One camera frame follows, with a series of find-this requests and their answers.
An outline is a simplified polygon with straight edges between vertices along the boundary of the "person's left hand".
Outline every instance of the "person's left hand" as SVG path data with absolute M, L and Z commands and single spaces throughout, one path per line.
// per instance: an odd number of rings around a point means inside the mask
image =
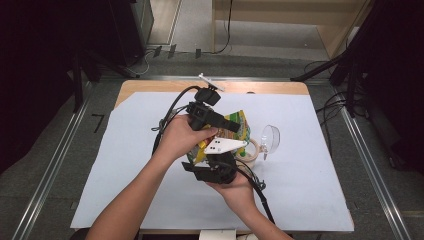
M 228 207 L 239 217 L 252 210 L 257 210 L 253 197 L 253 188 L 246 177 L 239 172 L 229 184 L 218 184 L 207 182 L 210 187 L 222 195 Z
M 172 163 L 188 153 L 197 143 L 214 136 L 218 132 L 217 128 L 193 131 L 189 122 L 188 115 L 175 116 L 165 129 L 154 155 L 160 155 L 162 159 L 169 159 Z

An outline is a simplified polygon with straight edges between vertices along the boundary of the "white paper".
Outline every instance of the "white paper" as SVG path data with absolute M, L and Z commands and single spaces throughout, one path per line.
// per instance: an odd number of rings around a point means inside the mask
M 106 205 L 149 160 L 157 132 L 151 131 L 178 93 L 134 93 L 116 108 L 85 185 L 72 228 L 90 227 Z M 307 95 L 221 94 L 213 109 L 244 110 L 251 137 L 260 141 L 268 124 L 280 130 L 280 145 L 255 172 L 264 178 L 277 226 L 288 231 L 353 231 L 353 222 L 311 99 Z M 187 93 L 178 106 L 194 100 Z M 247 227 L 222 197 L 177 160 L 166 174 L 143 229 L 238 229 Z M 264 213 L 259 199 L 258 208 Z

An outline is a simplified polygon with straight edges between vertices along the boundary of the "tripod leg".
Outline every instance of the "tripod leg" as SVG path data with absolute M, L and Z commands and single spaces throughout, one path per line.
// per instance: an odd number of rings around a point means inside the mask
M 309 78 L 317 75 L 318 73 L 321 73 L 321 72 L 331 68 L 332 66 L 338 64 L 340 62 L 340 60 L 343 59 L 343 56 L 344 56 L 344 54 L 340 54 L 336 58 L 334 58 L 334 59 L 312 69 L 311 71 L 309 71 L 309 72 L 307 72 L 307 73 L 305 73 L 301 76 L 290 78 L 290 81 L 292 81 L 292 82 L 304 82 L 304 81 L 308 80 Z
M 95 61 L 105 65 L 106 67 L 112 69 L 113 71 L 115 71 L 116 73 L 119 73 L 120 75 L 122 75 L 123 77 L 127 77 L 127 78 L 133 78 L 129 73 L 125 72 L 124 70 L 122 70 L 121 68 L 119 68 L 118 66 L 116 66 L 115 64 L 109 62 L 108 60 L 104 59 L 103 57 L 101 57 L 100 55 L 98 55 L 97 53 L 93 52 L 93 51 L 89 51 L 87 52 L 87 54 L 93 58 Z
M 74 63 L 73 63 L 73 80 L 74 80 L 74 94 L 75 94 L 74 112 L 78 111 L 83 101 L 80 60 L 81 60 L 80 54 L 75 53 Z
M 350 70 L 349 79 L 347 82 L 347 97 L 346 97 L 346 109 L 352 118 L 355 117 L 354 101 L 355 101 L 355 87 L 356 79 L 358 79 L 358 64 L 354 62 Z
M 96 62 L 85 53 L 80 57 L 80 61 L 82 70 L 87 75 L 88 80 L 90 82 L 99 82 L 101 73 L 97 68 Z

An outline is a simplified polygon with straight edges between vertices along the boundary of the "black stand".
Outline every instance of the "black stand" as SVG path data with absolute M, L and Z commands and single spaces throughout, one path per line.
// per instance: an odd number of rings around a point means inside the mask
M 101 73 L 96 66 L 96 62 L 105 65 L 123 77 L 133 78 L 129 73 L 93 51 L 77 51 L 73 59 L 73 80 L 75 91 L 74 112 L 77 112 L 83 103 L 81 69 L 85 72 L 90 82 L 99 82 Z
M 384 21 L 380 16 L 382 15 L 382 11 L 389 4 L 387 2 L 389 1 L 376 0 L 374 2 L 364 23 L 342 54 L 299 77 L 290 78 L 290 80 L 294 82 L 304 82 L 337 64 L 336 69 L 330 76 L 330 83 L 339 86 L 349 74 L 346 106 L 351 117 L 355 117 L 353 105 L 356 80 L 360 75 L 359 69 L 361 69 L 361 65 L 365 63 L 364 56 L 367 55 L 367 47 L 373 46 L 375 41 L 375 39 L 369 36 L 372 36 L 378 30 L 375 29 L 375 26 L 378 25 L 377 23 L 379 21 Z

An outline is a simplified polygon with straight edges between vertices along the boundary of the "gray floor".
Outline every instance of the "gray floor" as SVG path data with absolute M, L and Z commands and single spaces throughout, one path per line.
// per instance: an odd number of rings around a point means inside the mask
M 212 51 L 212 24 L 215 50 L 227 42 L 227 21 L 212 23 L 212 1 L 183 0 L 172 44 L 182 52 Z M 223 54 L 304 60 L 328 60 L 314 25 L 231 21 L 231 39 Z
M 153 0 L 153 23 L 149 37 L 150 45 L 169 45 L 175 29 L 181 0 Z
M 150 69 L 143 78 L 157 75 L 195 76 L 200 72 L 208 76 L 266 77 L 282 80 L 303 73 L 310 61 L 271 58 L 210 56 L 195 59 L 193 54 L 177 54 L 168 59 L 166 53 L 148 59 Z M 145 68 L 146 65 L 134 66 Z M 110 72 L 96 84 L 82 122 L 67 151 L 50 193 L 29 234 L 28 239 L 69 239 L 69 228 L 78 202 L 95 160 L 107 118 L 113 109 L 123 79 Z M 310 80 L 311 98 L 316 108 L 334 93 L 326 81 Z M 0 239 L 11 239 L 24 209 L 36 190 L 44 169 L 71 118 L 73 99 L 70 99 L 44 130 L 31 152 L 0 176 Z M 92 114 L 104 114 L 105 120 L 94 133 L 99 118 Z M 390 167 L 368 120 L 358 118 L 361 130 L 370 150 L 389 186 L 413 239 L 424 239 L 422 210 L 424 203 L 424 177 L 416 172 L 400 172 Z M 350 234 L 324 234 L 321 239 L 395 239 L 375 190 L 359 158 L 352 137 L 341 115 L 329 122 L 333 143 L 333 161 L 347 204 L 350 208 L 355 232 Z M 411 211 L 421 211 L 411 215 Z M 316 234 L 295 234 L 296 239 L 315 239 Z

